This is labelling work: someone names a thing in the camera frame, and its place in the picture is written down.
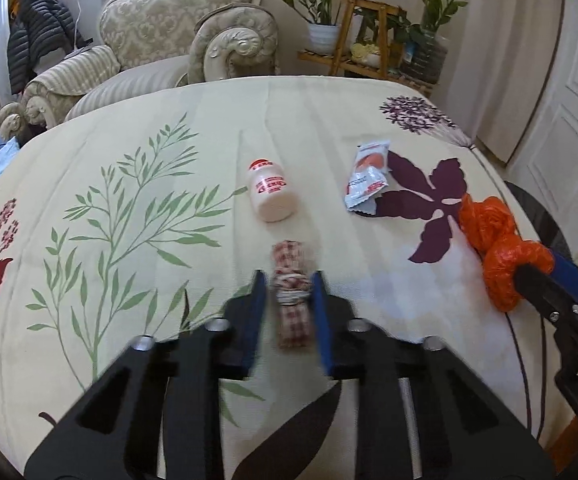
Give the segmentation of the black lined trash bin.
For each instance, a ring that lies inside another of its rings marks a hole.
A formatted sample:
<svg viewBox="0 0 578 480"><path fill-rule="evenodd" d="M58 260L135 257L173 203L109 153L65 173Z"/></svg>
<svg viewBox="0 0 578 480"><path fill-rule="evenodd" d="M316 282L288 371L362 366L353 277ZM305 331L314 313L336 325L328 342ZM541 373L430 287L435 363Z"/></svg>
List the black lined trash bin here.
<svg viewBox="0 0 578 480"><path fill-rule="evenodd" d="M548 210L523 188L508 181L505 184L531 222L541 243L571 261L572 255L565 235Z"/></svg>

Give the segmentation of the orange plastic bag ball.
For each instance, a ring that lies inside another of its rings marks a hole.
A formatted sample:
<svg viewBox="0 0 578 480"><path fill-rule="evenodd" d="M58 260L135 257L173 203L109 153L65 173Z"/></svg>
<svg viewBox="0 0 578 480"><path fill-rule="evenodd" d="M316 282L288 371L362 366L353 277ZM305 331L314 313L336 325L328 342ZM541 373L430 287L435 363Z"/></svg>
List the orange plastic bag ball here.
<svg viewBox="0 0 578 480"><path fill-rule="evenodd" d="M535 240L523 240L510 208L496 196L476 202L466 193L460 203L458 224L481 257L484 285L498 311L513 311L521 300L514 285L519 266L530 264L544 274L554 270L552 252Z"/></svg>

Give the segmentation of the checkered twine bundle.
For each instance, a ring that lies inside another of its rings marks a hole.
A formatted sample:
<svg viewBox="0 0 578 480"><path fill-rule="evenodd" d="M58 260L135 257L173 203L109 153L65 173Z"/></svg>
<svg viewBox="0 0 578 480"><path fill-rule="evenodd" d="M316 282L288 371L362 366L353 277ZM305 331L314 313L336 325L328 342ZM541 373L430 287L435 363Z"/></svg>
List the checkered twine bundle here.
<svg viewBox="0 0 578 480"><path fill-rule="evenodd" d="M278 306L281 348L306 347L313 335L310 314L312 284L306 275L303 245L283 240L272 248L272 290Z"/></svg>

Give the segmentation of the white red snack packet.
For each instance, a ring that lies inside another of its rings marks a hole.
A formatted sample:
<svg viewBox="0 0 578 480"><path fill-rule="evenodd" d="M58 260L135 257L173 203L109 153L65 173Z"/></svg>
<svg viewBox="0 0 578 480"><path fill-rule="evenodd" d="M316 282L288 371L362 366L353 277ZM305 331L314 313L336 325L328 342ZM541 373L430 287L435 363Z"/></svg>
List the white red snack packet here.
<svg viewBox="0 0 578 480"><path fill-rule="evenodd" d="M359 144L344 205L348 211L360 214L376 214L377 198L388 188L387 162L390 142L388 140Z"/></svg>

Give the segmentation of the small white yogurt bottle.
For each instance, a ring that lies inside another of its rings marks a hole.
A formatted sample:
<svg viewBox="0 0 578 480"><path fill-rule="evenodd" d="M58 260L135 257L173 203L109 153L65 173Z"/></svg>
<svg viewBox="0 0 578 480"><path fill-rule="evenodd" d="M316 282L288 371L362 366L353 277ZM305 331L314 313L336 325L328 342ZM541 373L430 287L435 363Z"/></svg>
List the small white yogurt bottle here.
<svg viewBox="0 0 578 480"><path fill-rule="evenodd" d="M251 162L248 188L255 214L264 222L283 221L298 207L298 197L286 180L283 168L266 158Z"/></svg>

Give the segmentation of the white panel door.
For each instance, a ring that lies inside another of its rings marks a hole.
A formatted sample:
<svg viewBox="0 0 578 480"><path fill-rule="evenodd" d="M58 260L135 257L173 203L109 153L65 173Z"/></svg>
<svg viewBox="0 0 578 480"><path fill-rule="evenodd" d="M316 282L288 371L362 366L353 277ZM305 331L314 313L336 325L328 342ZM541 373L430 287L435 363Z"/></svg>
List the white panel door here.
<svg viewBox="0 0 578 480"><path fill-rule="evenodd" d="M552 215L578 264L578 0L565 0L551 76L507 176Z"/></svg>

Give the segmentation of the floral cream tablecloth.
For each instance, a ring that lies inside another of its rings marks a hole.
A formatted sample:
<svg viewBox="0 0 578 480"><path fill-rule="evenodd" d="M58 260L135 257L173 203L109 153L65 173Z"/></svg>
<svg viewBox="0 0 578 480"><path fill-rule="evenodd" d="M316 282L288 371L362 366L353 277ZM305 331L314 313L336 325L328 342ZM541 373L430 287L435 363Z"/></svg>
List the floral cream tablecloth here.
<svg viewBox="0 0 578 480"><path fill-rule="evenodd" d="M475 148L393 122L414 91L371 80L257 77L94 110L28 142L0 176L0 452L22 470L132 337L194 330L303 245L362 318L445 339L552 444L571 412L552 333L528 304L490 304L460 199L513 195ZM376 214L344 205L359 144L390 142ZM251 162L283 168L289 218L254 212Z"/></svg>

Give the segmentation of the white curtain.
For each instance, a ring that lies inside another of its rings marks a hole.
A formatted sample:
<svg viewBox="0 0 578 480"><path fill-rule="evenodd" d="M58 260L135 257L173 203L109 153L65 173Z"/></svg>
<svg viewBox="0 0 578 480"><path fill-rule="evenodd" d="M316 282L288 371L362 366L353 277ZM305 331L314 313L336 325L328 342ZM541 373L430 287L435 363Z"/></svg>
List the white curtain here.
<svg viewBox="0 0 578 480"><path fill-rule="evenodd" d="M421 0L376 0L400 6L418 23ZM502 162L509 162L536 111L557 46L564 0L468 0L440 35L449 53L431 101ZM306 24L280 0L262 0L280 30L284 74L324 73L300 62Z"/></svg>

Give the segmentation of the wooden plant stand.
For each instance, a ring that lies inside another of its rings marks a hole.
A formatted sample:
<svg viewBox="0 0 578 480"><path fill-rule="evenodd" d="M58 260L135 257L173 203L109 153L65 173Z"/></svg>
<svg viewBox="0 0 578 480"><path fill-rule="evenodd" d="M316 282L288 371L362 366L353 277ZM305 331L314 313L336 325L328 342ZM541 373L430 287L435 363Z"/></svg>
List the wooden plant stand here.
<svg viewBox="0 0 578 480"><path fill-rule="evenodd" d="M343 13L332 54L302 50L298 59L326 66L330 76L351 74L389 80L430 98L434 84L403 72L409 26L407 11L374 0L342 0L342 3Z"/></svg>

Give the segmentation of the small yellow flower pot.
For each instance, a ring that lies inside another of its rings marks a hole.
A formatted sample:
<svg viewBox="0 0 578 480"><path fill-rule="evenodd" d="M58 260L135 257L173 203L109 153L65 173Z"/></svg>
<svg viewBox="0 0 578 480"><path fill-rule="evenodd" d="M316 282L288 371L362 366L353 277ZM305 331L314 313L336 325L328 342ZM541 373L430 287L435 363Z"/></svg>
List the small yellow flower pot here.
<svg viewBox="0 0 578 480"><path fill-rule="evenodd" d="M359 65L380 67L380 49L376 44L359 44L355 42L350 48L351 60Z"/></svg>

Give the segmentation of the tall plant in dark pot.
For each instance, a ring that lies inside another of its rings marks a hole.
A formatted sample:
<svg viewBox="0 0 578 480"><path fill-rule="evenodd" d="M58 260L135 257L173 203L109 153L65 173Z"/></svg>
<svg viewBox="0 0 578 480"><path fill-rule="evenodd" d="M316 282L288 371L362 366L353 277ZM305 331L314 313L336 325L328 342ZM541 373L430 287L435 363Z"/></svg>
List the tall plant in dark pot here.
<svg viewBox="0 0 578 480"><path fill-rule="evenodd" d="M467 0L421 0L423 15L419 23L404 26L404 58L402 72L408 77L436 84L449 52L449 41L442 39L439 29L467 6Z"/></svg>

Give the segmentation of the black puffer jacket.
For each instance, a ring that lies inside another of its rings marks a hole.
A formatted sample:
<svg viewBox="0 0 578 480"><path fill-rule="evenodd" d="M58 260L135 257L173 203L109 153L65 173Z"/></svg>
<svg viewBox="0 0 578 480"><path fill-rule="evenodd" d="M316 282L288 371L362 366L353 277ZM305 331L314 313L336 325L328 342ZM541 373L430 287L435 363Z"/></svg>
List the black puffer jacket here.
<svg viewBox="0 0 578 480"><path fill-rule="evenodd" d="M19 0L7 47L11 93L24 90L35 77L34 68L43 56L56 50L70 53L85 44L62 1Z"/></svg>

